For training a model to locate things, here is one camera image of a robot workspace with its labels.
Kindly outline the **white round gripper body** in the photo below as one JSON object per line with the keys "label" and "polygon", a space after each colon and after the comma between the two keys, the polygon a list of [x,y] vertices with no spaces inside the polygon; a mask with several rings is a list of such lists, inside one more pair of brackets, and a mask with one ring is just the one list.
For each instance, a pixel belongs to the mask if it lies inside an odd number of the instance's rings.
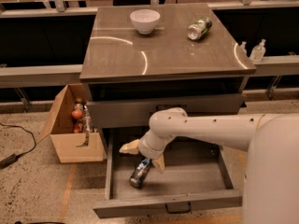
{"label": "white round gripper body", "polygon": [[139,140],[139,152],[146,158],[155,160],[162,156],[168,141],[152,131],[147,131]]}

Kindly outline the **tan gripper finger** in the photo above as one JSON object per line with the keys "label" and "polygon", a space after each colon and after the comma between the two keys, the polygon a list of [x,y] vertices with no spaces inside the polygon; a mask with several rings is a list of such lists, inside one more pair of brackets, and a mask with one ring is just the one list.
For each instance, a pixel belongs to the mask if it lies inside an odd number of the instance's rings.
{"label": "tan gripper finger", "polygon": [[152,161],[153,166],[158,170],[159,173],[164,172],[164,156],[161,155],[159,158]]}
{"label": "tan gripper finger", "polygon": [[138,148],[139,140],[136,139],[132,142],[126,143],[121,146],[120,153],[122,154],[131,154],[131,155],[137,155],[139,153]]}

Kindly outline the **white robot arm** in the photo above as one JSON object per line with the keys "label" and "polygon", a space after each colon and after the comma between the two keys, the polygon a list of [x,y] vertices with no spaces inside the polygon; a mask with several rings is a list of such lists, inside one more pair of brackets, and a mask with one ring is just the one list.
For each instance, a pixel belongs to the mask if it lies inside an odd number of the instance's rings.
{"label": "white robot arm", "polygon": [[164,171],[164,150],[189,137],[247,153],[242,224],[299,224],[299,114],[190,117],[180,107],[154,113],[149,130],[123,145]]}

